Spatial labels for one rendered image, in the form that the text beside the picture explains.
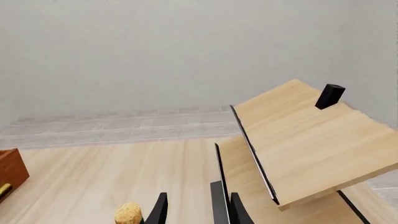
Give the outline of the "pale wooden rack, black frame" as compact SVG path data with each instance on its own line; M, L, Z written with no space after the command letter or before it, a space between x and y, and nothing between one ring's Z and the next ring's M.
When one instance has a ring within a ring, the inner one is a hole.
M227 224L239 197L254 224L398 224L367 185L398 169L398 130L299 80L231 108L241 134L215 144Z

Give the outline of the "red-brown wooden cabinet drawer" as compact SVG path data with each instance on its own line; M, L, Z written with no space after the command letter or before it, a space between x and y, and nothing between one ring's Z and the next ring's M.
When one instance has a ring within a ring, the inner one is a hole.
M0 176L0 187L6 183L12 185L12 190L8 192L7 195L0 197L0 203L2 203L5 199L7 199L10 194L12 194L15 190L17 190L26 180L30 177L30 175L12 175L12 176Z

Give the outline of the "red-brown wooden cabinet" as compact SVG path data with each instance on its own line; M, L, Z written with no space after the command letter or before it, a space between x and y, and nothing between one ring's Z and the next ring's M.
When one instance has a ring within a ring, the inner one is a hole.
M18 148L0 150L0 176L29 175Z

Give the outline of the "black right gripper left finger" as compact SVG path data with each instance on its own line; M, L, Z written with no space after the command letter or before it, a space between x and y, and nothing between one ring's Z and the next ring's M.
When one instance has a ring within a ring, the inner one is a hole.
M166 224L167 219L167 211L168 211L168 198L167 193L162 192L159 194L159 197L150 212L147 219L143 224Z

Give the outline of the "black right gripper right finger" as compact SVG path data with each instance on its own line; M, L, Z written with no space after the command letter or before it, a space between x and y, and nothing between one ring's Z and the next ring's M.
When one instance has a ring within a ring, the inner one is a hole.
M231 224L254 224L236 192L230 197L230 220Z

